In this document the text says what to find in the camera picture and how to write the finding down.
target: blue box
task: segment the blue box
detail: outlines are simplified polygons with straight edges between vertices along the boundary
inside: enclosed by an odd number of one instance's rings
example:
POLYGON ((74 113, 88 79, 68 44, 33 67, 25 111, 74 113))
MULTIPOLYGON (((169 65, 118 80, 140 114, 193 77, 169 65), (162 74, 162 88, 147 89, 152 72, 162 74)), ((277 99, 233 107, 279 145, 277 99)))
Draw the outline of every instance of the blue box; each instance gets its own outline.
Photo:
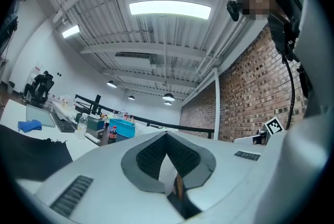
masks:
POLYGON ((135 123, 122 119, 110 119, 110 130, 113 128, 113 126, 117 126, 117 134, 120 134, 127 138, 133 138, 135 136, 135 123))

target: fluorescent light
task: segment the fluorescent light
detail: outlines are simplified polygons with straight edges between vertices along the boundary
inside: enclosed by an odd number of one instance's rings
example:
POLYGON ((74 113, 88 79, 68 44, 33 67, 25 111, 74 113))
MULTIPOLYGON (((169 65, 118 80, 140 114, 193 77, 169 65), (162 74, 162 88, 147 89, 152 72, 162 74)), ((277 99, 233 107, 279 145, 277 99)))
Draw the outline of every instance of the fluorescent light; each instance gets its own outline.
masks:
POLYGON ((80 29, 79 29, 79 26, 76 25, 76 26, 71 27, 70 29, 67 29, 62 34, 63 34, 63 37, 66 38, 78 32, 80 32, 80 29))
POLYGON ((107 85, 108 86, 110 86, 110 87, 112 87, 112 88, 117 88, 117 86, 114 84, 114 82, 112 82, 112 81, 109 81, 108 83, 107 83, 107 85))
POLYGON ((132 15, 137 14, 179 14, 207 20, 211 8, 184 1, 142 1, 130 4, 132 15))

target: table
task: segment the table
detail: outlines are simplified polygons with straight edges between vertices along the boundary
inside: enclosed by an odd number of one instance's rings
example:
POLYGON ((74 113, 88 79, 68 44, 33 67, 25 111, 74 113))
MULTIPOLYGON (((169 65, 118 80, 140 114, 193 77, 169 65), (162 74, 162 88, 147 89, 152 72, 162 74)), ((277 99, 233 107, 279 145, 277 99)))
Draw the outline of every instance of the table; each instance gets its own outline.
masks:
POLYGON ((71 116, 74 114, 74 110, 70 106, 62 106, 59 102, 53 101, 52 102, 52 111, 57 110, 62 113, 63 116, 71 119, 71 116))
MULTIPOLYGON (((12 130, 18 131, 17 123, 19 121, 26 120, 26 106, 15 102, 13 100, 8 100, 5 110, 3 112, 0 124, 9 127, 12 130)), ((91 142, 89 139, 77 139, 75 133, 62 133, 55 127, 43 126, 41 131, 30 131, 24 133, 20 130, 21 134, 25 136, 37 138, 37 139, 52 139, 59 140, 61 142, 66 141, 66 147, 72 160, 76 160, 83 156, 85 153, 91 151, 92 149, 98 148, 96 144, 91 142)), ((21 186, 29 190, 31 193, 35 193, 42 182, 30 181, 30 180, 18 180, 21 186)))

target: teal box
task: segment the teal box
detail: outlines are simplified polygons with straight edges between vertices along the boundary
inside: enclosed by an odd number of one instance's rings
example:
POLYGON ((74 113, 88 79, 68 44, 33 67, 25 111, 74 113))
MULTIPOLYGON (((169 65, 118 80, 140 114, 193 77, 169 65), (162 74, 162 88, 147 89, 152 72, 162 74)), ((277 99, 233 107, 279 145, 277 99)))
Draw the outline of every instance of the teal box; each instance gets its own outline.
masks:
MULTIPOLYGON (((77 114, 77 117, 75 118, 75 122, 79 123, 79 119, 82 116, 81 113, 77 114)), ((104 121, 103 120, 97 120, 95 118, 92 118, 90 116, 88 116, 88 124, 87 124, 87 128, 97 131, 97 130, 101 130, 104 128, 104 121)))
POLYGON ((110 119, 109 128, 112 129, 113 126, 117 127, 117 134, 127 138, 133 138, 135 136, 135 123, 122 119, 110 119))

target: air vent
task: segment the air vent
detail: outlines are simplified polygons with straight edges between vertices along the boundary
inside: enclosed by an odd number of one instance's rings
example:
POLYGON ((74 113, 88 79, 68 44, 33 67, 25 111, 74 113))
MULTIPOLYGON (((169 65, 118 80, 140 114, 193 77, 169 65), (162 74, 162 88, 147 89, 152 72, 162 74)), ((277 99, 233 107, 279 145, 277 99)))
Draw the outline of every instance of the air vent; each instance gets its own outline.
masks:
POLYGON ((115 54, 115 57, 150 59, 151 55, 152 54, 149 53, 138 53, 138 52, 117 52, 115 54))
POLYGON ((92 182, 93 179, 86 176, 77 177, 51 205, 51 209, 64 217, 69 217, 92 182))
POLYGON ((241 157, 241 158, 245 158, 245 159, 249 159, 249 160, 253 160, 253 161, 257 161, 257 159, 260 158, 260 155, 257 154, 251 154, 249 152, 244 152, 244 151, 238 151, 234 154, 235 156, 241 157))

